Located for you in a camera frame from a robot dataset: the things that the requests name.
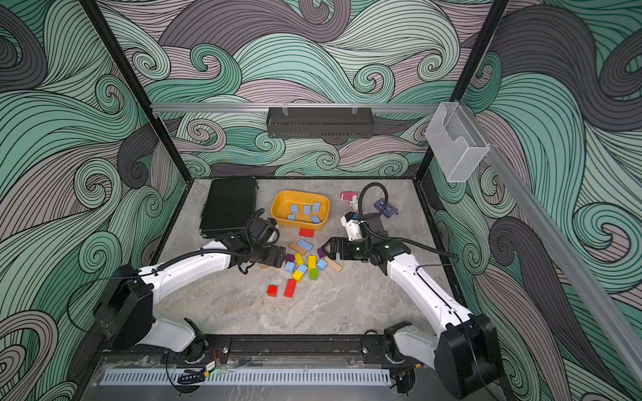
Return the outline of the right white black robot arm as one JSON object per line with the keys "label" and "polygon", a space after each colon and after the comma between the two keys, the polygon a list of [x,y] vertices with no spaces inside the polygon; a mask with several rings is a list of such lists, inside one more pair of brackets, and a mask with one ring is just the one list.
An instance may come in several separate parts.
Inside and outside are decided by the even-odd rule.
{"label": "right white black robot arm", "polygon": [[498,334],[483,315],[459,304],[429,275],[404,242],[396,239],[332,237],[321,247],[330,262],[369,262],[403,289],[431,324],[425,332],[399,322],[383,334],[383,353],[390,364],[419,363],[436,372],[455,399],[465,399],[503,375]]}

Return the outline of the blue long block top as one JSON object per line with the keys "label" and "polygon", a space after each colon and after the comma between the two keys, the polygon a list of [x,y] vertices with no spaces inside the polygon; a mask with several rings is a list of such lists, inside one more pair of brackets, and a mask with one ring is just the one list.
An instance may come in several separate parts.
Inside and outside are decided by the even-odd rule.
{"label": "blue long block top", "polygon": [[311,243],[309,243],[309,242],[306,242],[306,241],[305,241],[305,240],[303,240],[303,239],[300,239],[300,240],[297,242],[297,245],[298,245],[298,246],[300,246],[300,247],[302,247],[303,249],[305,249],[305,250],[306,250],[306,252],[311,252],[311,251],[313,250],[313,248],[314,248],[314,245],[313,245],[313,244],[311,244]]}

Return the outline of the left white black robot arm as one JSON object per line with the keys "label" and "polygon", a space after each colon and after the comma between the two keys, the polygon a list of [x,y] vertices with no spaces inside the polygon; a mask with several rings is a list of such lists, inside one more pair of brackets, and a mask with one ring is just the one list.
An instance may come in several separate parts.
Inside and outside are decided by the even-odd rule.
{"label": "left white black robot arm", "polygon": [[277,244],[277,221],[255,212],[239,232],[220,235],[204,247],[159,265],[118,268],[94,308],[94,318],[112,349],[138,345],[170,350],[197,361],[209,349],[207,336],[191,319],[163,317],[157,304],[204,277],[244,265],[281,267],[286,250]]}

